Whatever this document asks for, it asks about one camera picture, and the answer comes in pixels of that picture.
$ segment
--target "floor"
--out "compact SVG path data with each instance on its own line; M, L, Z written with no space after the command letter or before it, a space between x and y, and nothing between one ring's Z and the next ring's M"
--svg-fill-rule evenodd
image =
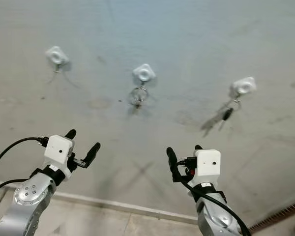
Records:
M8 191L0 204L0 218L11 202ZM295 236L295 216L255 236ZM35 236L201 236L187 223L51 200L40 217Z

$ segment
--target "black cable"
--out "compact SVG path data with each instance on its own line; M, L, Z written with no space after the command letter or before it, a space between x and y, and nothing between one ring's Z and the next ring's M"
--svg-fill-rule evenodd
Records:
M8 146L5 150L3 150L3 152L0 154L0 159L3 157L3 155L6 154L7 151L9 151L11 148L13 148L15 145L21 143L21 142L24 142L24 141L27 141L27 140L36 140L36 141L39 141L40 138L37 138L37 137L28 137L28 138L24 138L24 139L20 139L14 143L12 143L10 146Z
M205 198L215 204L217 204L219 207L223 208L225 211L227 211L230 215L232 215L238 222L240 229L241 229L241 233L243 236L251 236L247 226L245 225L245 223L242 221L242 219L235 213L233 212L230 208L228 208L225 204L221 203L220 201L216 200L213 197L210 197L209 195L203 193L202 191L198 190L198 189L194 189L192 188L186 181L184 181L181 177L181 174L178 170L178 165L183 164L183 161L179 161L175 164L173 171L176 174L178 180L187 188L189 189L191 192L198 194L200 197Z
M8 180L8 181L6 181L6 182L0 184L0 189L1 189L2 187L4 187L5 185L7 185L7 184L10 184L10 183L17 183L17 182L24 182L24 181L26 181L26 180L28 180L28 178L20 178L20 179L12 179L12 180Z

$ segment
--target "key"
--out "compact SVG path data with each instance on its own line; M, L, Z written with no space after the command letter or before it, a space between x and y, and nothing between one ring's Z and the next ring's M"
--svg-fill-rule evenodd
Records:
M221 130L223 128L225 121L227 121L230 118L233 111L234 111L234 108L230 108L224 113L223 118L222 118L222 120L223 120L222 124L221 124L221 126L220 126L220 128L218 130Z

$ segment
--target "metal ring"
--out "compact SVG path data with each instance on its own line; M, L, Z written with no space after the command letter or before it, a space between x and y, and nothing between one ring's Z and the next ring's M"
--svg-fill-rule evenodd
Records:
M235 104L237 105L237 107L234 108L233 106L231 106L232 103L235 103ZM227 107L228 107L228 108L233 108L234 111L236 112L236 111L238 111L238 110L241 109L241 102L240 102L239 100L237 100L237 99L234 99L233 101L231 101L231 102L227 105Z
M140 97L140 96L136 97L136 95L139 93L140 90L144 91L144 93L145 93L144 96L143 97ZM134 88L130 94L132 95L132 97L136 103L141 103L148 98L148 90L145 87L143 87L142 85Z

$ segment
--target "white wall hook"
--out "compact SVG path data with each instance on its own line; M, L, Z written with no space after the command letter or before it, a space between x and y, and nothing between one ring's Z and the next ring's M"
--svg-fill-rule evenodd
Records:
M154 71L148 64L143 64L139 66L138 68L134 69L132 73L143 83L156 77Z
M59 68L69 62L69 58L64 54L60 47L54 46L46 51L47 58L55 64L58 72Z
M257 85L253 77L246 77L232 84L232 90L235 94L241 96L257 90Z

